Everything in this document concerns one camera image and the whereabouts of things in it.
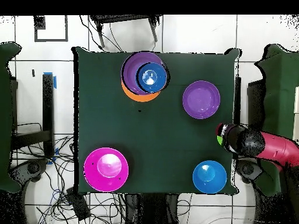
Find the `power strip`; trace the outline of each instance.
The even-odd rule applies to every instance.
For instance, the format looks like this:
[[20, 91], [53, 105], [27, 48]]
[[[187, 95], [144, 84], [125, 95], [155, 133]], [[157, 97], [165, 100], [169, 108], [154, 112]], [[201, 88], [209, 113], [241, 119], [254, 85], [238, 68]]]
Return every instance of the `power strip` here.
[[91, 211], [87, 206], [85, 198], [81, 194], [74, 193], [73, 187], [67, 189], [66, 198], [70, 205], [74, 207], [74, 212], [78, 217], [79, 221], [89, 218], [91, 216]]

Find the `orange bowl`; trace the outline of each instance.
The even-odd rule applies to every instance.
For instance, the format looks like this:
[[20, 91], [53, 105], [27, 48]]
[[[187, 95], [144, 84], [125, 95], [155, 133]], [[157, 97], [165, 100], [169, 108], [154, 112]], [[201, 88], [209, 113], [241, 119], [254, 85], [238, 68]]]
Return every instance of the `orange bowl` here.
[[146, 94], [146, 95], [137, 95], [137, 94], [134, 94], [131, 91], [129, 91], [127, 89], [127, 87], [125, 86], [125, 84], [123, 83], [123, 81], [121, 81], [121, 86], [124, 90], [124, 93], [129, 98], [131, 98], [132, 100], [135, 100], [136, 102], [149, 102], [150, 100], [154, 100], [160, 94], [160, 91], [158, 91], [156, 93], [150, 93], [150, 94]]

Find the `dark green table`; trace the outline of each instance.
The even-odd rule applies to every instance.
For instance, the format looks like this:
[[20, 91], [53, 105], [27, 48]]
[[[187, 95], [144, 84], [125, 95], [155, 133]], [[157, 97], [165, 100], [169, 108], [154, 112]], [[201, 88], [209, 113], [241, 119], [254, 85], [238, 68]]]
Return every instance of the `dark green table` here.
[[[200, 193], [192, 173], [204, 160], [216, 160], [227, 171], [219, 193], [237, 193], [231, 185], [232, 154], [218, 144], [215, 128], [232, 122], [238, 49], [225, 55], [158, 53], [171, 80], [156, 99], [145, 103], [131, 100], [121, 88], [121, 66], [131, 53], [72, 50], [79, 88], [79, 192], [95, 192], [84, 178], [86, 157], [97, 148], [111, 147], [129, 165], [129, 177], [116, 193]], [[218, 111], [205, 120], [191, 118], [182, 106], [184, 90], [198, 80], [215, 84], [221, 96]]]

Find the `blue bowl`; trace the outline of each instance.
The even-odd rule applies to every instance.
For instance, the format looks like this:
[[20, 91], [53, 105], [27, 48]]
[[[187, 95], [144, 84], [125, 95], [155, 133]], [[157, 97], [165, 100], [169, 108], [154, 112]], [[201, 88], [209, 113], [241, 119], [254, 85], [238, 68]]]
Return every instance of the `blue bowl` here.
[[199, 163], [193, 171], [193, 183], [203, 193], [218, 193], [226, 182], [227, 172], [220, 163], [213, 160]]
[[166, 84], [167, 73], [162, 65], [149, 62], [139, 67], [136, 81], [140, 89], [148, 93], [162, 90]]

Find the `pink bowl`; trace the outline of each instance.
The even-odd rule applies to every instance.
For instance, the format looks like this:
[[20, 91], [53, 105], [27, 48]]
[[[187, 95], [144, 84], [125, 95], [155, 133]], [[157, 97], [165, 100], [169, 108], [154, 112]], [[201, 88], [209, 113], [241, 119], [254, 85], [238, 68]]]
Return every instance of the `pink bowl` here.
[[115, 149], [96, 149], [85, 160], [84, 176], [97, 191], [116, 191], [128, 178], [128, 163], [123, 154]]

